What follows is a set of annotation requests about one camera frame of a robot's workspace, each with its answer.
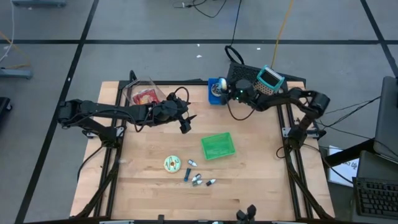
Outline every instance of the yellow cable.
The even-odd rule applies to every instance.
[[[284,22],[282,23],[282,26],[280,27],[278,38],[276,39],[276,44],[275,44],[275,49],[274,49],[274,56],[272,56],[271,68],[274,66],[274,62],[275,62],[275,58],[276,58],[276,52],[278,50],[279,39],[280,39],[280,36],[282,35],[282,31],[285,28],[286,20],[287,20],[289,14],[290,14],[290,11],[292,10],[292,6],[293,6],[293,0],[290,0],[289,9],[286,12]]]
[[[9,44],[11,44],[11,40],[8,39],[8,37],[6,35],[4,35],[1,31],[0,31],[0,36],[6,40]],[[23,52],[18,46],[16,46],[15,44],[12,45],[21,55],[23,55],[26,60],[27,60],[27,64],[20,64],[20,65],[13,65],[10,67],[7,67],[6,69],[17,69],[17,68],[23,68],[23,67],[29,67],[30,66],[30,58],[27,54],[25,54],[25,52]]]

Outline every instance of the teal device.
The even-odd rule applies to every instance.
[[[274,94],[283,84],[285,77],[280,76],[268,65],[265,65],[257,75],[257,80],[268,89],[267,93]]]

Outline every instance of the small bottle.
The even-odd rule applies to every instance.
[[[197,181],[192,182],[192,185],[197,186],[197,185],[200,185],[202,182],[203,182],[203,180],[197,180]]]
[[[201,179],[201,175],[200,175],[200,174],[197,174],[196,176],[194,176],[194,177],[192,178],[192,182],[197,181],[197,180],[199,180],[199,179]]]
[[[187,172],[185,173],[184,181],[187,182],[189,178],[189,174],[191,173],[191,168],[187,168]]]
[[[188,160],[188,164],[190,164],[191,166],[194,166],[194,167],[197,167],[198,165],[197,165],[197,163],[196,162],[194,162],[193,160]]]
[[[210,186],[211,184],[214,184],[216,182],[216,179],[211,179],[211,180],[209,180],[207,183],[206,183],[206,185],[207,186]]]

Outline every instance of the desk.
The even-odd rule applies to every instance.
[[[303,88],[303,83],[290,82],[288,86]],[[178,86],[158,87],[168,94]],[[178,122],[145,127],[141,133],[127,124],[111,218],[156,220],[163,214],[166,220],[236,220],[239,209],[246,211],[254,204],[256,220],[294,220],[285,161],[275,156],[282,146],[276,108],[254,112],[245,121],[235,121],[226,106],[209,105],[207,86],[186,87],[192,102],[190,115],[198,115],[189,133],[182,135]],[[117,90],[118,82],[103,82],[98,102],[114,104]],[[178,95],[185,98],[183,91]],[[303,116],[296,106],[292,108],[295,118]],[[231,102],[231,109],[237,117],[246,116],[251,110],[235,101]],[[95,120],[106,126],[111,124],[110,119]],[[206,161],[200,139],[224,132],[231,133],[235,155]],[[318,147],[314,139],[305,143]],[[98,138],[88,140],[85,158],[99,145]],[[309,190],[326,212],[334,216],[319,152],[304,146],[301,153]],[[71,215],[80,212],[97,190],[104,155],[103,150],[82,169]],[[175,174],[163,168],[163,161],[169,155],[182,160],[182,168]],[[198,164],[192,169],[191,178],[200,173],[203,180],[217,179],[216,183],[192,187],[190,182],[184,182],[188,159]],[[299,188],[297,191],[301,214],[305,217],[302,194]],[[105,192],[102,215],[108,196]]]

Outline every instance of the white paper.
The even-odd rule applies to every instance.
[[[329,146],[328,155],[332,155],[337,152],[341,152],[341,149],[337,148],[335,146]],[[334,166],[333,168],[339,174],[341,174],[343,177],[347,178],[348,180],[352,180],[353,177],[356,177],[356,172],[358,170],[358,166],[359,166],[359,159],[354,159],[352,161],[342,163],[338,166]],[[336,184],[345,185],[348,187],[353,187],[353,185],[351,183],[349,183],[345,179],[341,178],[339,175],[336,174],[335,171],[331,170],[330,168],[329,168],[328,181],[336,183]]]

